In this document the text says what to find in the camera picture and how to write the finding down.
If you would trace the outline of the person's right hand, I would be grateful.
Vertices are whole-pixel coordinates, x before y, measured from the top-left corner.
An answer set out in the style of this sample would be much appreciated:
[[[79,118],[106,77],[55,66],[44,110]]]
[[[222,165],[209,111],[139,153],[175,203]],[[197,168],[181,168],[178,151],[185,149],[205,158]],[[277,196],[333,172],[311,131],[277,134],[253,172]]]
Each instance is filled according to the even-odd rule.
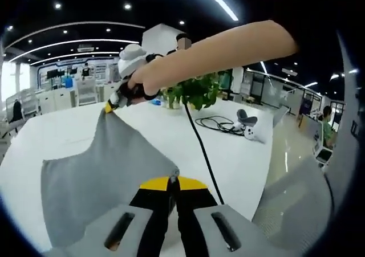
[[[157,83],[161,70],[159,69],[158,60],[153,60],[150,63],[137,69],[129,79],[127,85],[129,89],[134,89],[138,84],[144,88],[144,92],[148,96],[156,94],[160,86],[155,86]]]

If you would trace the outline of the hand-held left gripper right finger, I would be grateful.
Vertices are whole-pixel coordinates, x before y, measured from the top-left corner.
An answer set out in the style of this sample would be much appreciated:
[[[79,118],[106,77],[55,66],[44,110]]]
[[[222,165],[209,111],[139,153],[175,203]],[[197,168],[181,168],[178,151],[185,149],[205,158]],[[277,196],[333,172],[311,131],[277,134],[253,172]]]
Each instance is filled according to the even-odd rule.
[[[186,256],[288,256],[229,205],[219,205],[206,184],[176,178],[178,228]]]

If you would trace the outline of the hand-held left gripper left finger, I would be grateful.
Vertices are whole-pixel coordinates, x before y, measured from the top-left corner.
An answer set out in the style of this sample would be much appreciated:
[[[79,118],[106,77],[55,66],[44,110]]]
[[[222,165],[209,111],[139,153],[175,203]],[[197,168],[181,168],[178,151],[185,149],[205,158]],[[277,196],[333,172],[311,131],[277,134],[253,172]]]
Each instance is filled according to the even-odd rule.
[[[169,177],[142,183],[128,205],[91,222],[83,237],[50,256],[159,256],[171,212]]]

